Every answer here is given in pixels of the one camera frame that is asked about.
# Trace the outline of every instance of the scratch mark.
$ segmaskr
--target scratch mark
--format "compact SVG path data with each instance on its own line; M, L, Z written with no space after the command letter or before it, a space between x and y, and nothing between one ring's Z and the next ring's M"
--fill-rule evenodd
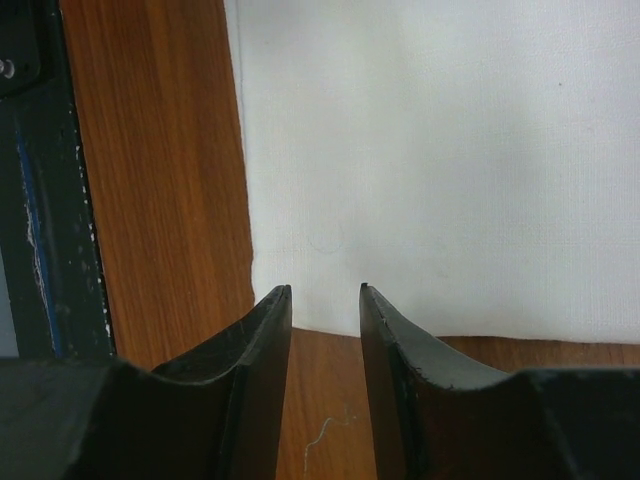
M16 141L18 158L20 160L20 170L22 173L22 189L24 190L26 199L27 242L29 242L33 247L33 270L47 319L49 320L49 331L51 333L53 351L56 356L60 356L62 354L62 343L55 308L53 307L53 296L48 285L49 271L47 268L44 246L42 244L42 233L40 231L40 219L38 217L35 186L31 173L31 162L29 160L29 155L27 154L27 147L24 138L22 138L18 125L16 125Z
M307 478L307 470L309 468L309 451L311 450L312 447L320 443L320 440L322 440L322 437L324 437L324 434L327 433L327 428L329 428L329 424L333 422L342 427L348 427L349 425L351 425L351 420L356 420L358 418L356 415L349 414L349 406L346 403L344 405L344 418L345 419L341 421L341 420L336 420L333 417L327 417L324 423L322 424L322 428L320 429L320 433L318 434L318 437L314 441L307 443L307 446L304 447L304 470L302 472L303 479Z

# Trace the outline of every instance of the white cloth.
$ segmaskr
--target white cloth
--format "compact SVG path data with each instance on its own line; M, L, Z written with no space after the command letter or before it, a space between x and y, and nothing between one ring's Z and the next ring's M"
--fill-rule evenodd
M253 285L358 335L640 342L638 0L227 0Z

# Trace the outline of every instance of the black plastic part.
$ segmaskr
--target black plastic part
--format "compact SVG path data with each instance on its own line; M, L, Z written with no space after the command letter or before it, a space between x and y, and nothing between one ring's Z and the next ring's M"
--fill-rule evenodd
M640 370L508 375L360 293L378 478L640 478Z
M153 373L0 361L0 478L273 479L291 290Z
M55 0L0 2L0 249L21 358L114 354Z

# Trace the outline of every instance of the wooden table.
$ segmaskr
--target wooden table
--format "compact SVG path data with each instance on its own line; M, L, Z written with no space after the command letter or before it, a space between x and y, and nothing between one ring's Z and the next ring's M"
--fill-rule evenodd
M223 2L61 9L117 348L152 367L253 305ZM640 363L640 346L447 341L505 370ZM278 478L375 478L358 339L294 332Z

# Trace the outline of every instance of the wooden surface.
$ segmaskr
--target wooden surface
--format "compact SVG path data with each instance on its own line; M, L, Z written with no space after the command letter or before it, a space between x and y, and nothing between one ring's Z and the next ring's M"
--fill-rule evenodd
M252 305L222 1L61 7L117 347L151 367ZM640 363L638 346L447 341L509 371ZM372 445L359 339L295 330L277 478L374 479Z
M117 348L151 367L253 303L222 2L61 9Z

